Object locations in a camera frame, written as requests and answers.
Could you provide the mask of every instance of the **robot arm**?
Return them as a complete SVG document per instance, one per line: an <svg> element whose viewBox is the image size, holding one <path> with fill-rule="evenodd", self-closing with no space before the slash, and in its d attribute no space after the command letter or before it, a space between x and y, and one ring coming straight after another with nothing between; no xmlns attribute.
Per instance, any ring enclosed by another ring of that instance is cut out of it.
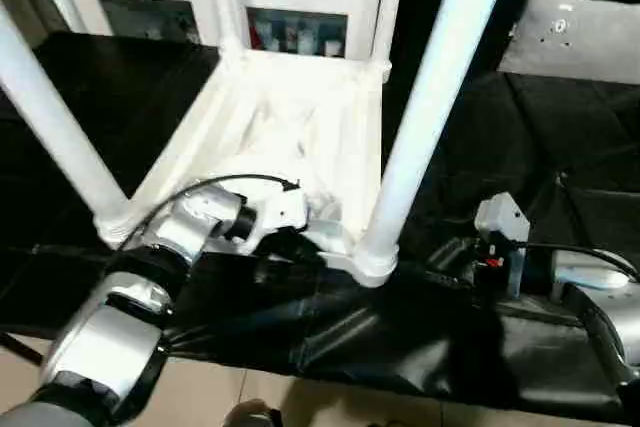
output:
<svg viewBox="0 0 640 427"><path fill-rule="evenodd" d="M132 239L45 359L40 388L1 427L120 425L145 407L169 356L163 330L206 250L248 255L267 235L306 224L299 189L258 204L216 185L178 199Z"/></svg>

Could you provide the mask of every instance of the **black tarp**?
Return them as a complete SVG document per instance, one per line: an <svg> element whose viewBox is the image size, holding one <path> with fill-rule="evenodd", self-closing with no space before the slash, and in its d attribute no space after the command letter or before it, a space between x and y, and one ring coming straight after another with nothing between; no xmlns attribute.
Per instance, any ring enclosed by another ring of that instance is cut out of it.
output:
<svg viewBox="0 0 640 427"><path fill-rule="evenodd" d="M217 59L197 46L70 34L52 37L38 55L128 193ZM393 86L386 145L405 95ZM478 75L456 103L387 285L367 290L340 272L208 256L168 331L174 355L622 421L571 313L543 296L496 304L452 292L427 282L424 270L434 249L469 232L479 201L505 190L532 220L535 240L640 261L639 100L632 86ZM0 329L52 337L100 278L109 251L24 123L6 100L0 105Z"/></svg>

